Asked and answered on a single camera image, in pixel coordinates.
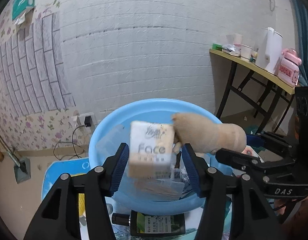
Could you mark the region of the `person's hand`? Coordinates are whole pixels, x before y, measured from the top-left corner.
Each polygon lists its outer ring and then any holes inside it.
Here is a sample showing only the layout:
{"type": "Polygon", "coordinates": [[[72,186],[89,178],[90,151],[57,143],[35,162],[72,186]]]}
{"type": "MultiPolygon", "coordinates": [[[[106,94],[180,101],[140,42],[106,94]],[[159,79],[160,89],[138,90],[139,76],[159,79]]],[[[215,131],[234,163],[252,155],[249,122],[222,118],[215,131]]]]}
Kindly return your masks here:
{"type": "Polygon", "coordinates": [[[285,239],[308,239],[308,197],[296,204],[281,228],[285,239]]]}

